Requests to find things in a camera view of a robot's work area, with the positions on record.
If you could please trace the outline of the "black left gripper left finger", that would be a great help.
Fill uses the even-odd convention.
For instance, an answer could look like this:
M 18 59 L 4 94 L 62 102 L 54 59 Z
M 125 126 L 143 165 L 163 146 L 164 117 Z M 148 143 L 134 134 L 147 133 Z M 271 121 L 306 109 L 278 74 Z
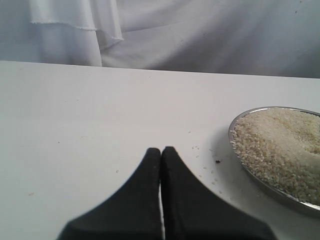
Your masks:
M 106 201 L 69 221 L 60 240 L 160 240 L 161 152 L 148 148 L 131 177 Z

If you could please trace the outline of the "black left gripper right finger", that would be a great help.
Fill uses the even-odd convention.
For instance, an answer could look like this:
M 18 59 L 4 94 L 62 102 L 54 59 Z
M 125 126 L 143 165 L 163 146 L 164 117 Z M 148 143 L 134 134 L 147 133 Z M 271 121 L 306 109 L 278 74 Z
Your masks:
M 202 184 L 178 152 L 161 155 L 161 198 L 167 240 L 274 240 L 264 222 L 228 204 Z

